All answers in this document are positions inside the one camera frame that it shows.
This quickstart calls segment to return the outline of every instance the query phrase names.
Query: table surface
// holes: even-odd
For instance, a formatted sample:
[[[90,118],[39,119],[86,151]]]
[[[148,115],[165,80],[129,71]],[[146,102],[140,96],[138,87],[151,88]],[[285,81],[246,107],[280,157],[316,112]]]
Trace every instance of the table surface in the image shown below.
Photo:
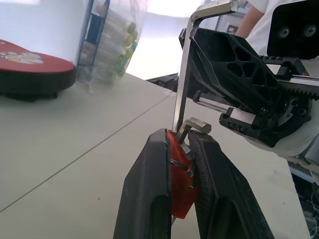
[[[175,93],[128,74],[103,93],[74,86],[52,101],[1,98],[0,237],[112,238],[124,178],[147,137],[171,128],[174,104]],[[212,124],[275,238],[308,238],[287,162],[220,126],[219,115],[187,100],[185,119]],[[194,208],[172,238],[199,239]]]

